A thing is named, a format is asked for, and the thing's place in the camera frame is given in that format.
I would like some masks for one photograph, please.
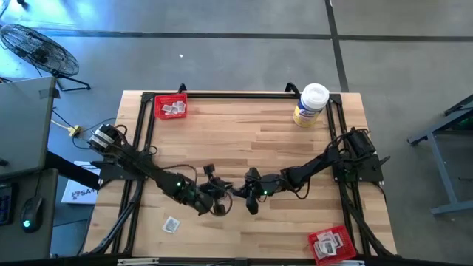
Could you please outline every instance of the gray floor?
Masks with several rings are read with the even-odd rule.
[[[29,0],[13,3],[2,23],[74,30],[184,33],[330,33],[323,0],[191,1]],[[332,0],[338,32],[348,35],[471,35],[468,0]],[[89,92],[62,93],[55,105],[67,120],[91,126],[114,117],[124,89],[273,90],[288,81],[341,90],[331,41],[202,38],[54,37],[81,64]],[[473,211],[433,217],[447,203],[425,143],[406,138],[470,95],[473,43],[342,41],[351,92],[360,92],[384,165],[387,204],[399,254],[442,262],[473,262]],[[30,65],[0,50],[0,76],[37,77]],[[68,160],[94,160],[52,126],[50,149]],[[65,180],[60,180],[62,195]],[[86,219],[89,208],[56,207],[55,224]],[[55,228],[52,252],[77,252],[85,222]],[[70,242],[60,241],[63,233]]]

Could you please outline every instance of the plastic container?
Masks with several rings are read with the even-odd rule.
[[[313,247],[313,244],[318,241],[317,235],[320,235],[321,233],[325,232],[332,232],[332,233],[338,233],[340,235],[341,242],[343,245],[340,248],[336,249],[337,254],[333,256],[326,256],[322,259],[319,259],[318,256],[316,255],[316,251]],[[309,246],[310,249],[312,250],[312,254],[314,259],[316,259],[316,264],[318,266],[323,266],[323,265],[331,265],[336,262],[340,262],[345,259],[351,259],[356,256],[356,249],[353,247],[352,240],[350,239],[350,236],[348,235],[347,228],[345,225],[339,225],[335,226],[333,228],[329,228],[327,230],[319,231],[317,233],[312,233],[308,236],[309,240]]]
[[[184,108],[184,113],[179,113],[175,115],[166,115],[166,111],[163,111],[162,108],[165,104],[172,105],[177,101],[181,100],[184,102],[186,107]],[[187,94],[186,93],[177,93],[173,95],[160,95],[154,97],[154,116],[162,120],[172,119],[172,118],[182,118],[187,116]]]
[[[317,117],[327,105],[329,97],[330,92],[321,84],[307,85],[294,110],[294,122],[305,128],[315,125]]]

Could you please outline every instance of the red box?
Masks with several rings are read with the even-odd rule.
[[[186,105],[184,107],[184,113],[175,114],[175,115],[166,115],[166,111],[161,110],[163,105],[172,105],[172,103],[181,100]],[[172,118],[182,118],[187,116],[187,94],[186,93],[177,93],[173,95],[160,95],[154,97],[154,116],[160,119],[172,119]]]
[[[343,242],[343,246],[337,248],[337,254],[333,256],[326,256],[323,259],[319,259],[317,257],[316,251],[313,247],[313,244],[318,241],[317,235],[321,233],[332,232],[333,234],[338,233],[340,235],[341,241]],[[331,265],[336,262],[340,262],[345,259],[351,259],[356,256],[356,249],[353,247],[352,240],[348,235],[348,231],[345,228],[345,225],[335,226],[333,228],[329,228],[327,230],[319,231],[317,233],[312,233],[308,236],[310,249],[312,250],[312,254],[314,259],[316,259],[316,264],[319,266],[323,265]]]

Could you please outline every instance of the electric fan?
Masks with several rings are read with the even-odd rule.
[[[61,91],[90,89],[89,84],[71,78],[79,73],[79,64],[74,56],[45,35],[25,26],[7,24],[0,29],[0,38],[10,51],[34,67],[51,73],[55,78],[66,78],[85,85],[64,89],[58,82]]]

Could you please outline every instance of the butcher block tabletop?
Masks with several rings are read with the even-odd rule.
[[[116,124],[128,127],[128,141],[133,141],[140,99],[143,91],[124,91]],[[347,128],[367,128],[363,103],[358,93],[341,93]],[[293,122],[295,99],[210,99],[189,98],[187,118],[154,122],[151,144],[158,153],[158,166],[187,163],[197,168],[197,183],[208,179],[203,166],[213,163],[215,175],[240,187],[250,167],[259,173],[279,173],[282,168],[299,166],[324,151],[330,142],[327,113],[323,111],[312,129]],[[148,104],[140,149],[143,148]],[[339,131],[337,112],[334,120]],[[186,168],[176,172],[194,178]],[[96,247],[115,223],[124,181],[115,180],[98,193],[84,252]],[[383,245],[396,253],[388,212],[380,189],[360,183],[364,217]],[[307,235],[344,224],[338,185],[332,169],[312,176],[307,199],[299,200],[289,191],[274,194],[259,203],[259,213],[251,215],[245,200],[233,197],[226,216],[197,216],[188,206],[163,195],[153,180],[147,180],[141,200],[133,256],[161,257],[245,257],[313,258]],[[180,221],[175,233],[162,230],[168,217]],[[355,245],[362,251],[358,227],[353,221]],[[123,248],[128,233],[123,231]]]

